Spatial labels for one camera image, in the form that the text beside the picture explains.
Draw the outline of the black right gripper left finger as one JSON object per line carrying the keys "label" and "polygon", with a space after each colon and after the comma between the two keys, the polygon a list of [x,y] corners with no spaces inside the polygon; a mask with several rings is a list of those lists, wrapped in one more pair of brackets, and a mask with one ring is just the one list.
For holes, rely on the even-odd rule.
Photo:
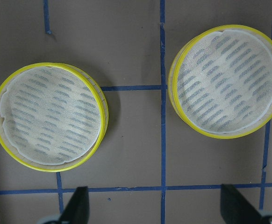
{"label": "black right gripper left finger", "polygon": [[59,217],[58,224],[87,224],[89,221],[88,187],[77,187],[65,210]]}

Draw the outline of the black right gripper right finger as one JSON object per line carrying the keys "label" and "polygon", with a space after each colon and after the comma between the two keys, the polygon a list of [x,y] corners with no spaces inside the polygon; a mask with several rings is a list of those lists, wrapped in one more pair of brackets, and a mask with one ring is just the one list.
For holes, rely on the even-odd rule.
{"label": "black right gripper right finger", "polygon": [[261,214],[232,185],[222,184],[220,213],[226,224],[265,224]]}

